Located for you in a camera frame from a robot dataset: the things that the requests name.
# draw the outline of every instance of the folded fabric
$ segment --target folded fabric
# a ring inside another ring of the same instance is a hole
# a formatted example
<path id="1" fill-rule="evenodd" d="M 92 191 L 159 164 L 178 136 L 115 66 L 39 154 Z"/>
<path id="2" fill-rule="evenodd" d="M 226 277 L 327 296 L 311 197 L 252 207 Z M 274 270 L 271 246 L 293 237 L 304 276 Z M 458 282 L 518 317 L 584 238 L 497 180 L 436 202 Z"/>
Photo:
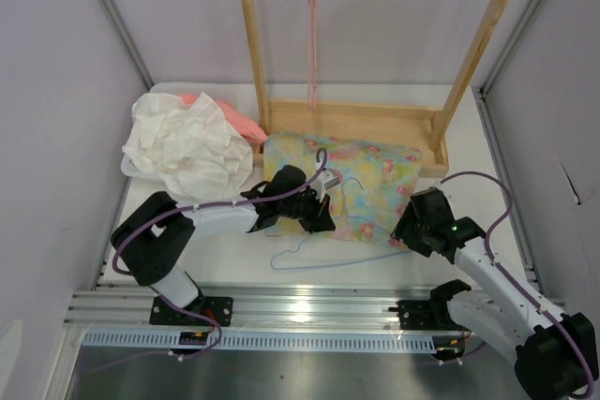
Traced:
<path id="1" fill-rule="evenodd" d="M 179 95 L 185 105 L 192 105 L 197 101 L 198 96 L 195 94 L 180 94 Z M 229 122 L 235 130 L 246 138 L 246 141 L 251 143 L 263 143 L 266 141 L 267 136 L 263 129 L 249 117 L 244 114 L 237 112 L 231 103 L 224 100 L 214 100 L 215 103 L 221 108 L 225 119 Z"/>
<path id="2" fill-rule="evenodd" d="M 133 105 L 123 152 L 157 173 L 175 194 L 197 200 L 232 197 L 252 172 L 252 149 L 206 94 L 191 105 L 172 94 L 144 94 Z"/>
<path id="3" fill-rule="evenodd" d="M 329 153 L 327 168 L 337 172 L 342 182 L 342 186 L 327 191 L 331 196 L 329 213 L 337 228 L 320 234 L 342 241 L 399 247 L 398 241 L 390 239 L 390 233 L 413 192 L 421 170 L 421 152 L 403 145 L 276 133 L 264 145 L 265 179 L 270 180 L 286 164 L 312 175 L 320 147 Z M 286 218 L 267 229 L 268 235 L 302 232 L 297 220 Z"/>

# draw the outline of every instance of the pink cloth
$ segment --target pink cloth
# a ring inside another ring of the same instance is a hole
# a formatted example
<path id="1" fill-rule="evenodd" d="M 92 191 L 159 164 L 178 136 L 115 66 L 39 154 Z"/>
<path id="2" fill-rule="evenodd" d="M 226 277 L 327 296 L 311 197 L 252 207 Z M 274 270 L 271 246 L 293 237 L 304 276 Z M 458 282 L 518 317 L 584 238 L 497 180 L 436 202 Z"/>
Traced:
<path id="1" fill-rule="evenodd" d="M 192 105 L 199 97 L 195 94 L 179 94 L 179 96 L 184 101 L 184 105 Z M 242 135 L 246 141 L 250 143 L 263 143 L 266 141 L 267 136 L 263 129 L 249 117 L 234 110 L 231 103 L 224 100 L 215 100 L 215 103 L 217 103 L 218 107 L 223 111 L 223 114 L 225 114 L 227 122 L 229 122 L 233 128 L 235 128 L 235 131 Z"/>

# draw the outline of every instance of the perforated metal strip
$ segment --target perforated metal strip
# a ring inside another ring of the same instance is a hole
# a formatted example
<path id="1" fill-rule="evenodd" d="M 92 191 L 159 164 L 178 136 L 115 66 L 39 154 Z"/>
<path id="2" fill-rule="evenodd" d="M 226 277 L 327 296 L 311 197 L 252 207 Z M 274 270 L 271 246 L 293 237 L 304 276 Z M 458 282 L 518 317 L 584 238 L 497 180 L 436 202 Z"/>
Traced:
<path id="1" fill-rule="evenodd" d="M 180 332 L 90 330 L 83 344 L 95 347 L 200 348 L 179 345 Z M 208 344 L 217 339 L 211 334 Z M 428 335 L 224 332 L 215 348 L 223 350 L 335 351 L 367 353 L 435 353 Z"/>

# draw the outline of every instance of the black mounting plate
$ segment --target black mounting plate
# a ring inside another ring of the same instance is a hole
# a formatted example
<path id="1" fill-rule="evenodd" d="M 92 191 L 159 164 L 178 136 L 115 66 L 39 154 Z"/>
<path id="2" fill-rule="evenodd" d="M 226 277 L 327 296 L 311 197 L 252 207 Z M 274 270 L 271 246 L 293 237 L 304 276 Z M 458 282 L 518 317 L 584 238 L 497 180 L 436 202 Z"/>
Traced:
<path id="1" fill-rule="evenodd" d="M 186 307 L 189 311 L 198 312 L 206 316 L 205 311 L 210 310 L 221 327 L 229 327 L 232 323 L 233 298 L 232 297 L 199 297 Z M 155 297 L 150 312 L 151 325 L 173 325 L 177 327 L 202 327 L 208 326 L 204 320 L 196 319 L 178 313 L 165 304 L 160 297 Z"/>
<path id="2" fill-rule="evenodd" d="M 435 319 L 430 309 L 429 300 L 401 300 L 397 303 L 397 308 L 393 311 L 397 312 L 400 319 L 400 330 L 407 331 L 461 331 L 463 328 L 460 325 L 446 324 L 443 328 Z"/>

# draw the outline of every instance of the gray floor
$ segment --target gray floor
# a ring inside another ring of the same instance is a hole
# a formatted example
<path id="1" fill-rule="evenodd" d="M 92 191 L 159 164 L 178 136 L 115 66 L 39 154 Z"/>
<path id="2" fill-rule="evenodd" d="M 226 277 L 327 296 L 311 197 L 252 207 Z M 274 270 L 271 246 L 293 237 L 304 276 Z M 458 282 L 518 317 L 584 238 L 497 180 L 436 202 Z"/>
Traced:
<path id="1" fill-rule="evenodd" d="M 84 348 L 68 399 L 526 398 L 489 348 L 463 366 L 438 367 L 428 355 L 219 350 L 183 363 L 155 355 L 88 372 L 141 351 Z"/>

